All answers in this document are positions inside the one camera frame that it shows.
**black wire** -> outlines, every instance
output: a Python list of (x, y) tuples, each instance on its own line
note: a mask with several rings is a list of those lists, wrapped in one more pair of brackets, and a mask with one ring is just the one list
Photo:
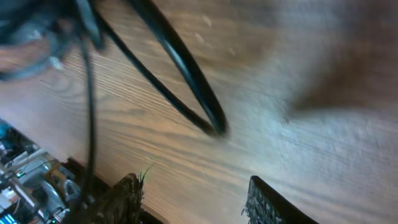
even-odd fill
[(97, 50), (104, 48), (104, 41), (98, 23), (95, 19), (91, 1), (75, 0), (80, 15), (81, 25), (84, 26)]
[(95, 89), (93, 80), (93, 69), (90, 63), (90, 57), (83, 41), (83, 31), (81, 26), (78, 24), (79, 28), (79, 46), (81, 50), (81, 56), (83, 57), (83, 62), (86, 68), (86, 83), (87, 83), (87, 103), (88, 103), (88, 162), (86, 165), (86, 171), (83, 178), (83, 183), (81, 185), (81, 190), (79, 196), (72, 206), (70, 213), (71, 216), (64, 219), (65, 223), (76, 223), (78, 222), (78, 211), (81, 205), (85, 201), (86, 196), (91, 188), (91, 183), (94, 178), (95, 170), (95, 154), (96, 154), (96, 118), (95, 118)]
[[(113, 42), (119, 47), (127, 59), (143, 74), (145, 78), (152, 84), (152, 86), (164, 96), (166, 100), (170, 102), (181, 114), (184, 115), (189, 121), (194, 125), (199, 127), (203, 132), (209, 135), (216, 135), (215, 129), (205, 121), (203, 118), (199, 117), (193, 110), (187, 107), (180, 99), (178, 99), (162, 82), (160, 82), (138, 58), (131, 52), (127, 45), (120, 39), (120, 37), (113, 31), (111, 26), (103, 19), (103, 17), (97, 13), (97, 18), (99, 20), (100, 26), (109, 35)], [(224, 118), (217, 120), (220, 123), (220, 128), (218, 129), (219, 134), (225, 131)]]
[(27, 167), (27, 166), (30, 164), (30, 162), (31, 162), (31, 161), (29, 161), (29, 157), (30, 157), (30, 154), (27, 156), (27, 159), (26, 159), (27, 164), (26, 164), (26, 166), (20, 171), (21, 174), (26, 170), (26, 167)]
[(19, 178), (21, 178), (21, 177), (23, 177), (23, 176), (25, 176), (25, 175), (28, 175), (28, 174), (30, 174), (31, 172), (33, 172), (33, 171), (39, 169), (40, 167), (42, 167), (42, 165), (48, 164), (48, 163), (51, 163), (51, 162), (58, 162), (58, 160), (52, 159), (52, 160), (50, 160), (50, 161), (43, 162), (42, 164), (38, 165), (35, 169), (32, 169), (32, 170), (30, 170), (30, 171), (28, 171), (28, 172), (26, 172), (26, 173), (22, 173), (22, 175), (21, 175)]
[(157, 40), (162, 44), (170, 58), (174, 61), (174, 64), (180, 70), (193, 95), (207, 114), (207, 117), (209, 117), (212, 125), (208, 124), (198, 116), (194, 116), (192, 114), (193, 112), (191, 113), (191, 111), (188, 111), (188, 108), (183, 105), (180, 100), (177, 101), (177, 98), (165, 88), (163, 91), (167, 91), (169, 96), (172, 97), (168, 100), (176, 109), (179, 110), (179, 112), (195, 125), (198, 126), (198, 124), (201, 124), (201, 126), (199, 126), (200, 128), (205, 126), (205, 129), (201, 129), (207, 134), (217, 136), (224, 134), (227, 131), (227, 123), (223, 109), (200, 70), (200, 67), (192, 57), (192, 54), (187, 49), (187, 46), (185, 46), (180, 36), (178, 36), (177, 32), (170, 25), (166, 17), (151, 0), (126, 1), (148, 25), (149, 29), (154, 33)]

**wooden table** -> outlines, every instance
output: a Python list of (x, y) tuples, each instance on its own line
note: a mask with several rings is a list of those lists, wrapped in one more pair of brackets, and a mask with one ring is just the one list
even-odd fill
[[(320, 223), (398, 220), (398, 3), (393, 0), (154, 0), (222, 104), (212, 139), (173, 109), (111, 43), (97, 54), (97, 172), (150, 168), (144, 203), (170, 223), (246, 223), (258, 175)], [(146, 25), (99, 4), (136, 55), (204, 114)], [(60, 159), (85, 161), (85, 75), (0, 83), (0, 117)]]

